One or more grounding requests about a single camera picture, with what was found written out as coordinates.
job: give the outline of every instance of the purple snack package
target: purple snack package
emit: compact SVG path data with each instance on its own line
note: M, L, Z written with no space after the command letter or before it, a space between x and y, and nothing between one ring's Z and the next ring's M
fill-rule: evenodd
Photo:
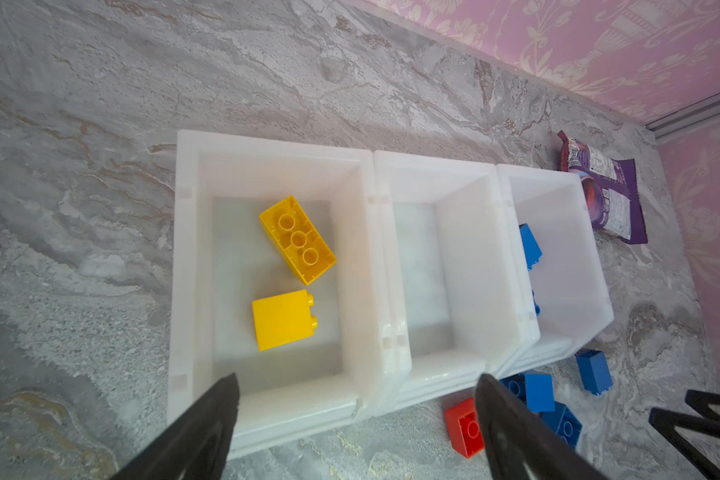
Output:
M562 130L557 136L563 140L560 169L581 178L592 227L630 245L647 244L634 159L608 158L598 149L568 138Z

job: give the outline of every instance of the floral pattern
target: floral pattern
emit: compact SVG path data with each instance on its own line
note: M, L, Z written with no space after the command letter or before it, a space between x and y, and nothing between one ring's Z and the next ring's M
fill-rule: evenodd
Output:
M720 122L659 152L720 376Z
M364 0L635 120L720 92L720 0Z

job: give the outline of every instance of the black metal stand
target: black metal stand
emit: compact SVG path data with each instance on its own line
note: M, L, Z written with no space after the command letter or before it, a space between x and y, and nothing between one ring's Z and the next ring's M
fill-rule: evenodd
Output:
M112 480L218 480L230 451L240 388L220 379Z
M528 480L525 465L536 478L606 480L492 376L480 377L474 405L494 480Z
M688 390L686 403L701 417L663 408L652 408L648 423L677 448L678 452L688 458L701 474L707 478L720 479L720 469L677 431L678 427L687 428L720 438L720 414L710 408L710 405L720 406L720 394Z

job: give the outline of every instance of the gray marble countertop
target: gray marble countertop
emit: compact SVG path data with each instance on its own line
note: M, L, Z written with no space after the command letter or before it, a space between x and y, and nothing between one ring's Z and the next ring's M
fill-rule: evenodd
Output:
M637 159L650 243L597 237L614 387L549 370L610 478L700 478L647 422L719 388L652 133L323 0L0 1L0 478L106 478L163 429L180 128L539 168L565 129ZM466 395L225 475L487 478L445 430Z

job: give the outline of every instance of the storage bin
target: storage bin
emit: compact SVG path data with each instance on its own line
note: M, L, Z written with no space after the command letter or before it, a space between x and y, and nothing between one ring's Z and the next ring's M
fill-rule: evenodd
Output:
M374 166L392 325L411 359L394 409L506 370L539 327L494 165L376 151Z
M251 302L304 288L258 218L289 195L338 262L307 287L315 335L260 352ZM379 224L370 151L180 131L168 421L232 371L231 457L374 414L399 384Z
M499 371L503 378L572 356L614 321L581 181L576 174L497 165L502 194L541 248L528 272L540 338Z

